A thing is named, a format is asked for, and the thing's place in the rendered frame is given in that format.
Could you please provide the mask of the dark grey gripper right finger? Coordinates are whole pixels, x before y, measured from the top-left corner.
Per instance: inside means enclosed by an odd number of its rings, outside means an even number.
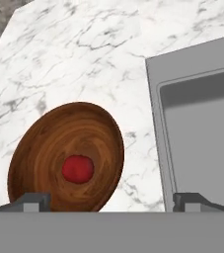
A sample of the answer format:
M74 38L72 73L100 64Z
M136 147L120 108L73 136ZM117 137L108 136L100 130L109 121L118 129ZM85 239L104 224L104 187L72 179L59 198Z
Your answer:
M224 206L214 204L199 193L173 194L174 212L217 212L224 211Z

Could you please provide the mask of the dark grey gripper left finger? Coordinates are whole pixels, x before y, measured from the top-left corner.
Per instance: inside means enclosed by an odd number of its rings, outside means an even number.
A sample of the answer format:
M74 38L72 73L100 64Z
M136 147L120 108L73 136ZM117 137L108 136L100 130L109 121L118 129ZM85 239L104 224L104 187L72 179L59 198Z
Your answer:
M50 211L50 194L25 193L16 201L0 206L1 212L46 212Z

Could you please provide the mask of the brown wooden bowl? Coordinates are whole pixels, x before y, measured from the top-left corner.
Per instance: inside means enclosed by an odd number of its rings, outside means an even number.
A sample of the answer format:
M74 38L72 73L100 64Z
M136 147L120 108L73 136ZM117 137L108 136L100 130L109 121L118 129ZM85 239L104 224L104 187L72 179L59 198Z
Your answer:
M64 179L62 166L71 155L93 161L89 182ZM109 112L86 102L62 105L37 120L19 142L9 167L9 200L49 193L52 211L99 211L118 184L123 161L123 139Z

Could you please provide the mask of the grey steel sink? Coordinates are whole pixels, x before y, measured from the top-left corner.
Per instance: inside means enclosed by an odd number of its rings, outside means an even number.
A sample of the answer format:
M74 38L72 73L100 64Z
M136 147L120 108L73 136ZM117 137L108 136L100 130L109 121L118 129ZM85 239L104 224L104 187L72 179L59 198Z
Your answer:
M166 210L178 193L224 206L224 38L145 63Z

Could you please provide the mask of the red tomato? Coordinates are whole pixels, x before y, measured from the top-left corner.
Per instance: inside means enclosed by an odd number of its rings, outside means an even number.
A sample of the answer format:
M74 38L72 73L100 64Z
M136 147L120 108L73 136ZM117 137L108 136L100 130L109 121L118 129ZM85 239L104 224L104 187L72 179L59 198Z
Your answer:
M64 179L70 183L87 183L91 180L93 174L94 164L93 161L87 156L69 156L62 166L62 175Z

